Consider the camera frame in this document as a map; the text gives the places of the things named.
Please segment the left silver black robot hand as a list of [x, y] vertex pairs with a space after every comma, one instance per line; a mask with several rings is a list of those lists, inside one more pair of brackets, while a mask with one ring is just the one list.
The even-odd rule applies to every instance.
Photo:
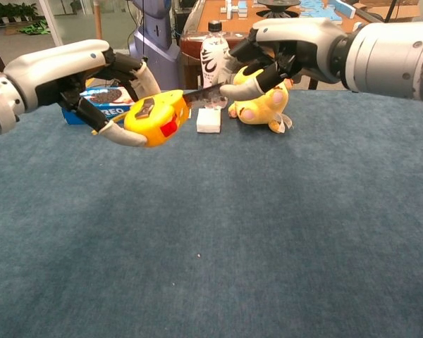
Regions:
[[11, 61], [4, 73], [16, 86], [27, 112], [59, 104], [113, 143], [148, 144], [145, 136], [108, 120], [81, 95], [92, 77], [118, 81], [133, 101], [161, 91], [144, 60], [117, 53], [104, 40], [87, 39], [25, 54]]

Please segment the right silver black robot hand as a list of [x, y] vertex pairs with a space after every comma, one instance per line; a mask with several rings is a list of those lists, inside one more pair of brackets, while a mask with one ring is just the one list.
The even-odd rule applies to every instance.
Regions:
[[215, 81], [234, 101], [256, 99], [301, 75], [335, 84], [344, 81], [349, 46], [348, 35], [327, 18], [261, 20], [225, 53]]

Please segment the yellow tape measure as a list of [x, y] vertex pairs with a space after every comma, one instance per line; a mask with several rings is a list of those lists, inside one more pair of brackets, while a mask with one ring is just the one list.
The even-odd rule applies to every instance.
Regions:
[[113, 143], [132, 147], [161, 146], [187, 121], [192, 108], [204, 108], [225, 99], [222, 84], [187, 92], [173, 89], [140, 99], [129, 111], [112, 118], [100, 131]]

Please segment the blue green mahjong tile pile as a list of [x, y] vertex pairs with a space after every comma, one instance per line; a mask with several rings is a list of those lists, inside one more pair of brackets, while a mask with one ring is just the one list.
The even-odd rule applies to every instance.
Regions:
[[300, 17], [328, 18], [332, 21], [341, 21], [332, 5], [325, 5], [322, 0], [300, 0]]

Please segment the black mahjong table dial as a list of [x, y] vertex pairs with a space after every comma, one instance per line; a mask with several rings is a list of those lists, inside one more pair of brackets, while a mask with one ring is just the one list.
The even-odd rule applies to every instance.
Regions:
[[261, 18], [296, 18], [298, 13], [289, 11], [292, 6], [300, 5], [300, 0], [257, 0], [258, 4], [266, 7], [262, 11], [257, 11]]

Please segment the green cloth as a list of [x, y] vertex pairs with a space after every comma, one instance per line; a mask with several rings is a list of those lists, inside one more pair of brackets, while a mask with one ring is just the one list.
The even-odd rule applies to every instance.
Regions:
[[51, 31], [48, 22], [45, 19], [33, 22], [31, 25], [27, 25], [23, 28], [18, 29], [19, 33], [26, 35], [50, 35]]

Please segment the long mahjong tile row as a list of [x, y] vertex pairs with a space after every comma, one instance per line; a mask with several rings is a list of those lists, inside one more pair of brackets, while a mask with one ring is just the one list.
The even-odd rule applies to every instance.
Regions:
[[343, 14], [349, 19], [353, 19], [355, 16], [356, 8], [352, 5], [347, 4], [344, 0], [329, 0], [329, 4], [334, 6], [334, 10]]

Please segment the blue Oreo cookie box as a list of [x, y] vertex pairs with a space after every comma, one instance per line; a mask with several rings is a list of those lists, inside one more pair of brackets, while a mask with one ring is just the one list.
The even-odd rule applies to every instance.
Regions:
[[88, 87], [80, 95], [109, 120], [129, 111], [135, 103], [124, 87]]

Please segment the wooden pole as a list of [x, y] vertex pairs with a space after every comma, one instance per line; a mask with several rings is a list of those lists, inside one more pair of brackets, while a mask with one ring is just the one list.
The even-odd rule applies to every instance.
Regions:
[[92, 0], [94, 10], [94, 25], [97, 39], [102, 39], [102, 17], [99, 0]]

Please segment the green potted plants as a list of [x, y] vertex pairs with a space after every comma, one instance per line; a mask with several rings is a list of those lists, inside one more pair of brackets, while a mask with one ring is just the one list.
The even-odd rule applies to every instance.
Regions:
[[33, 21], [39, 16], [36, 3], [0, 2], [0, 25]]

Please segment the white blue mahjong tile cluster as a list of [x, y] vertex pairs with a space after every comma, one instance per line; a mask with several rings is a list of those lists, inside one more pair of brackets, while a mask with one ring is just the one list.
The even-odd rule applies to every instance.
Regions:
[[224, 5], [220, 6], [219, 12], [225, 14], [228, 20], [233, 17], [233, 14], [236, 14], [239, 18], [246, 18], [248, 13], [247, 1], [238, 0], [236, 4], [233, 4], [232, 0], [224, 0]]

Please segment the yellow plush toy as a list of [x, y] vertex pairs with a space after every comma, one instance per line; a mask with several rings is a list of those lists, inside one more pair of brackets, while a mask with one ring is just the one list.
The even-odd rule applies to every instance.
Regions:
[[293, 121], [283, 113], [292, 87], [293, 81], [286, 79], [256, 99], [234, 101], [228, 107], [229, 117], [248, 125], [268, 125], [272, 132], [284, 133], [293, 127]]

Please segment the pink white drink bottle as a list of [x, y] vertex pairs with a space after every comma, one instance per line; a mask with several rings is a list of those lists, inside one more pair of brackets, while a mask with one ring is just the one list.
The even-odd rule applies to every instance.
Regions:
[[204, 89], [212, 86], [227, 50], [228, 42], [223, 37], [221, 21], [209, 21], [208, 34], [202, 41], [200, 49], [202, 87]]

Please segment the black tripod stand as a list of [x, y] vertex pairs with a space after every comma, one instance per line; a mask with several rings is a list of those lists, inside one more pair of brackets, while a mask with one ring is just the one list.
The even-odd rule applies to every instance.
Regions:
[[393, 15], [394, 8], [397, 6], [398, 1], [399, 0], [391, 0], [391, 4], [390, 4], [390, 6], [388, 8], [388, 12], [387, 12], [386, 17], [384, 19], [384, 22], [385, 23], [389, 23], [390, 22], [391, 17]]

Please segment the brown mahjong table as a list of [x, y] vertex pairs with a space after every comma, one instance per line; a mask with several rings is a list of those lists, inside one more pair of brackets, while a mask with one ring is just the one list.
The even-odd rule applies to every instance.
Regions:
[[[248, 13], [246, 18], [239, 18], [236, 14], [228, 20], [225, 14], [219, 12], [220, 6], [224, 5], [224, 0], [198, 0], [192, 8], [190, 15], [184, 25], [179, 38], [179, 47], [185, 56], [185, 81], [186, 86], [192, 89], [198, 84], [198, 78], [202, 74], [200, 63], [200, 49], [202, 41], [208, 34], [208, 22], [218, 20], [222, 23], [223, 37], [228, 42], [230, 48], [234, 47], [241, 39], [247, 36], [253, 24], [266, 18], [257, 15], [257, 11], [266, 9], [265, 6], [258, 4], [257, 0], [246, 0]], [[347, 4], [356, 8], [353, 19], [345, 17], [343, 14], [335, 11], [341, 17], [341, 21], [332, 21], [346, 32], [352, 32], [356, 23], [375, 23], [383, 22], [391, 0], [344, 0]], [[391, 22], [399, 20], [398, 11], [404, 9], [406, 2], [399, 0], [394, 8]], [[288, 9], [299, 14], [300, 5], [292, 6]]]

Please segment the small white box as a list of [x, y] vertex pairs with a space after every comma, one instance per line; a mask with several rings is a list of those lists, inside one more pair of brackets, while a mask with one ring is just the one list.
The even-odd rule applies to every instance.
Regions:
[[196, 130], [198, 133], [220, 133], [221, 110], [218, 108], [200, 108], [197, 114]]

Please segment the blue table cloth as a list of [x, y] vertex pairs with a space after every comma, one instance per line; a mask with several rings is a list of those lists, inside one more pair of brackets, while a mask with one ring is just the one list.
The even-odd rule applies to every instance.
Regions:
[[294, 127], [0, 136], [0, 338], [423, 338], [423, 103], [293, 91]]

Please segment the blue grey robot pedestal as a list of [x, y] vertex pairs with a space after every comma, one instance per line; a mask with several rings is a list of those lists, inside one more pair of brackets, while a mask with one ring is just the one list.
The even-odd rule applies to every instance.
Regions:
[[130, 55], [144, 58], [161, 90], [182, 87], [180, 48], [173, 41], [171, 0], [130, 0], [142, 11], [142, 23], [133, 33]]

